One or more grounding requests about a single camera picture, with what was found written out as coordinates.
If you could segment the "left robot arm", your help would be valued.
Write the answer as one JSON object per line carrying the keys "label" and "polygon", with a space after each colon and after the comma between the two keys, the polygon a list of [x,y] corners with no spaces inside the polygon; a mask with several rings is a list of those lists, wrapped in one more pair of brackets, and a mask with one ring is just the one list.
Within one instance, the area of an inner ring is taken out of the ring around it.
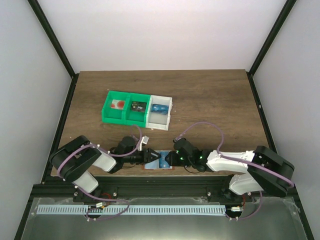
{"label": "left robot arm", "polygon": [[89,168],[94,166],[114,174],[125,163],[145,165],[160,159],[160,153],[151,148],[143,148],[144,140],[144,137],[136,140],[132,136],[125,136],[116,147],[103,150],[81,135],[52,153],[49,162],[60,178],[84,190],[89,201],[97,202],[102,196],[102,189]]}

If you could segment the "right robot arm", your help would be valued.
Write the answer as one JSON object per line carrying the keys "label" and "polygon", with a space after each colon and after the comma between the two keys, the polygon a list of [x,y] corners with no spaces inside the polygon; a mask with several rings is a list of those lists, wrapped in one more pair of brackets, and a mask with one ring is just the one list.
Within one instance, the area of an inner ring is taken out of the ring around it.
{"label": "right robot arm", "polygon": [[172,167],[192,167],[200,173],[233,172],[222,188],[223,198],[229,202],[245,193],[259,191],[284,198],[294,187],[294,165],[265,146],[244,152],[221,152],[200,150],[186,138],[181,138],[173,147],[165,157]]}

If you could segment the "light blue credit card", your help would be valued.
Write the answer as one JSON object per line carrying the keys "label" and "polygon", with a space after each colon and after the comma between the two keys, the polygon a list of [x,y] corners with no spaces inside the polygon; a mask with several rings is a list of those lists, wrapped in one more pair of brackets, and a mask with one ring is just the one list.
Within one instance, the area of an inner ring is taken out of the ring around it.
{"label": "light blue credit card", "polygon": [[156,114],[167,115],[169,112],[169,106],[163,104],[152,104],[150,111]]}

